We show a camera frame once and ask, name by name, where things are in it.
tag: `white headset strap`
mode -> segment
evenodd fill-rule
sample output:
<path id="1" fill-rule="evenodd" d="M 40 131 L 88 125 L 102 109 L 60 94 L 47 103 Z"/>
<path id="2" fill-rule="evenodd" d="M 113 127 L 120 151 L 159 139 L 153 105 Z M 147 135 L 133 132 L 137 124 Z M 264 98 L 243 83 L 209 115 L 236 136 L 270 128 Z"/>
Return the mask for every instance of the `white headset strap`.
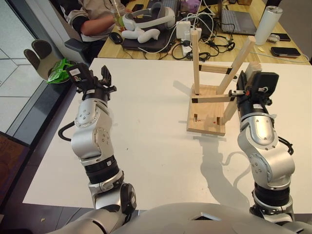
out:
<path id="1" fill-rule="evenodd" d="M 144 23 L 135 23 L 136 27 L 139 28 L 149 28 L 149 27 L 153 27 L 162 23 L 167 23 L 172 19 L 172 16 L 164 16 L 152 21 L 148 21 L 148 22 L 144 22 Z"/>
<path id="2" fill-rule="evenodd" d="M 151 14 L 151 8 L 143 9 L 139 11 L 134 11 L 130 13 L 133 17 L 140 16 L 140 15 L 150 15 Z"/>

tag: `vr headset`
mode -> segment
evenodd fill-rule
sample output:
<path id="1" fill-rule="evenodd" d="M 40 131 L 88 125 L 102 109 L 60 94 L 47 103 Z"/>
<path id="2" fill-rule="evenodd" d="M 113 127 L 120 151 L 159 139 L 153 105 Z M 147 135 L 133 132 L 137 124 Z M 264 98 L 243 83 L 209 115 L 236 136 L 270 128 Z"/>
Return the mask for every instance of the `vr headset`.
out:
<path id="1" fill-rule="evenodd" d="M 140 15 L 151 16 L 151 21 L 136 23 L 134 18 Z M 176 16 L 170 7 L 164 7 L 161 2 L 156 2 L 149 9 L 126 13 L 122 17 L 125 28 L 134 31 L 136 27 L 149 28 L 157 26 L 159 31 L 171 28 L 176 23 Z"/>

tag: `glass wall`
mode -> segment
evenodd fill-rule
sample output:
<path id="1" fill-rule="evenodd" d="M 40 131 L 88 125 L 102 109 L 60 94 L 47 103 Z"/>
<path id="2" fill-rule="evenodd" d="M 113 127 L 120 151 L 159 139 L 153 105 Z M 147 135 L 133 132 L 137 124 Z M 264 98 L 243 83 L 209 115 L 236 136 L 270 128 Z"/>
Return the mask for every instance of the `glass wall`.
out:
<path id="1" fill-rule="evenodd" d="M 6 133 L 43 79 L 24 56 L 34 37 L 0 0 L 0 131 Z"/>

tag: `green bag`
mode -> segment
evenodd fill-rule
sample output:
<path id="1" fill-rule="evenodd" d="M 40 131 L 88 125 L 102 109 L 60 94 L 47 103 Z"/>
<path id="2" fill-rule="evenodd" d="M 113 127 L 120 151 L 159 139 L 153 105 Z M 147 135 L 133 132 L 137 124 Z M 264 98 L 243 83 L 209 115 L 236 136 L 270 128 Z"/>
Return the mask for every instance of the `green bag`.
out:
<path id="1" fill-rule="evenodd" d="M 68 81 L 69 75 L 67 74 L 65 69 L 73 65 L 74 64 L 70 64 L 66 58 L 63 58 L 60 61 L 56 62 L 51 70 L 47 83 L 56 84 Z"/>

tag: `white tumbler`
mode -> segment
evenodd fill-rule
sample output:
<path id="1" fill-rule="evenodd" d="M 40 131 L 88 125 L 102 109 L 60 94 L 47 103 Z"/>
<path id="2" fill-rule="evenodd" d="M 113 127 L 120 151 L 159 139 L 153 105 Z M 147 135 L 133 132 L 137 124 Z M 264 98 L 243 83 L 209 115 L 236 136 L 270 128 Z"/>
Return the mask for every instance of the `white tumbler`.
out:
<path id="1" fill-rule="evenodd" d="M 256 45 L 263 45 L 267 41 L 282 13 L 282 8 L 277 6 L 267 6 L 265 8 L 260 24 L 254 36 Z"/>

